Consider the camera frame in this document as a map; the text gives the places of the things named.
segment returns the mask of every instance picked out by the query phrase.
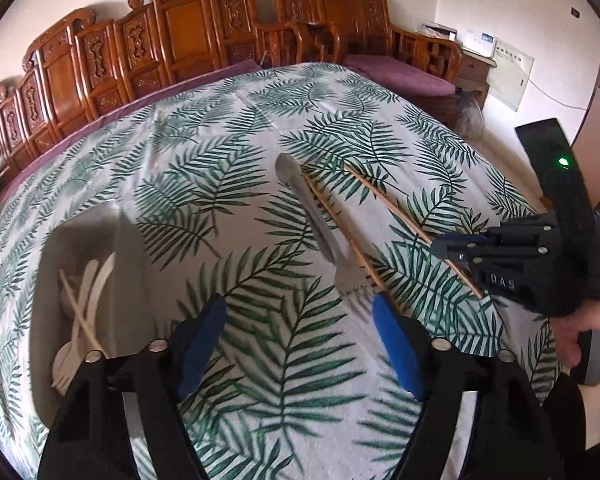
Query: leaf-patterned tablecloth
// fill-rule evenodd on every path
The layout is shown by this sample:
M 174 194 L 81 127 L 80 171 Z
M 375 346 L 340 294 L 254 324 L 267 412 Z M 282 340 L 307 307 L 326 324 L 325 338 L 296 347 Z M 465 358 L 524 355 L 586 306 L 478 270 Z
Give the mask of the leaf-patterned tablecloth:
M 556 375 L 547 323 L 477 301 L 342 169 L 375 181 L 432 234 L 532 212 L 471 147 L 392 92 L 331 64 L 245 74 L 165 99 L 32 174 L 0 215 L 0 448 L 36 474 L 29 322 L 46 236 L 104 200 L 134 219 L 165 319 L 230 305 L 197 395 L 182 407 L 212 478 L 387 478 L 418 418 L 372 324 L 333 289 L 302 209 L 277 180 L 289 152 L 355 227 L 401 308 L 465 352 L 520 356 L 539 398 Z M 153 473 L 142 441 L 141 474 Z

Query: metal fork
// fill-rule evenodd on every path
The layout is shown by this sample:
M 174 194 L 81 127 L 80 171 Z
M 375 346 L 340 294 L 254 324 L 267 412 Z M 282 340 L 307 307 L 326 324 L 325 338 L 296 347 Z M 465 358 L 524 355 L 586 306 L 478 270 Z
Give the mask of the metal fork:
M 320 240 L 318 247 L 322 255 L 328 261 L 335 263 L 334 285 L 336 290 L 357 314 L 365 317 L 363 312 L 369 314 L 371 310 L 373 287 L 358 263 L 350 261 L 340 250 L 340 244 L 315 203 L 314 195 L 304 179 L 300 164 L 288 153 L 281 153 L 276 159 L 276 175 L 280 182 L 289 186 L 300 201 L 314 232 L 314 238 L 316 241 Z

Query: black handle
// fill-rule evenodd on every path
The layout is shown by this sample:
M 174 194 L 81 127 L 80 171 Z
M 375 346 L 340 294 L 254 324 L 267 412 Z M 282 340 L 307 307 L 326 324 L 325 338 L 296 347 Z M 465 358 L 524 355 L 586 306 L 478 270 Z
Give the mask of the black handle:
M 600 384 L 600 330 L 580 333 L 578 345 L 582 359 L 571 369 L 570 377 L 578 384 L 596 386 Z

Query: cable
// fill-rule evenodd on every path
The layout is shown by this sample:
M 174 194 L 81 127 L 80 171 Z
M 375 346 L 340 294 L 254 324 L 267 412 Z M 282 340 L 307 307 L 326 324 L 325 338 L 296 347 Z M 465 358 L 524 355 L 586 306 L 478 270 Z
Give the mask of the cable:
M 566 105 L 564 103 L 561 103 L 560 101 L 558 101 L 558 99 L 555 99 L 555 98 L 551 97 L 547 92 L 545 92 L 544 90 L 542 90 L 536 83 L 534 83 L 533 81 L 531 81 L 531 79 L 528 79 L 528 81 L 533 86 L 535 86 L 539 91 L 541 91 L 544 95 L 546 95 L 549 99 L 551 99 L 551 101 L 555 101 L 559 105 L 564 106 L 565 108 L 572 108 L 573 110 L 584 110 L 585 112 L 588 110 L 588 108 L 580 108 L 579 106 L 570 106 L 570 105 Z

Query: blue gripper pad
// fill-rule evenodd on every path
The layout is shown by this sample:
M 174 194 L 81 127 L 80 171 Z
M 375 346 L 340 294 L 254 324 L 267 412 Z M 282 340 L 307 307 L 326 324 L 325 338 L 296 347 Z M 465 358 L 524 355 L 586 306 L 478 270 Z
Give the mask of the blue gripper pad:
M 169 345 L 174 355 L 172 380 L 178 402 L 200 387 L 226 318 L 226 302 L 222 296 L 215 294 L 197 318 L 181 322 L 171 335 Z
M 389 361 L 398 375 L 400 386 L 418 400 L 424 400 L 422 360 L 430 341 L 426 329 L 418 320 L 398 313 L 383 293 L 374 298 L 372 317 Z

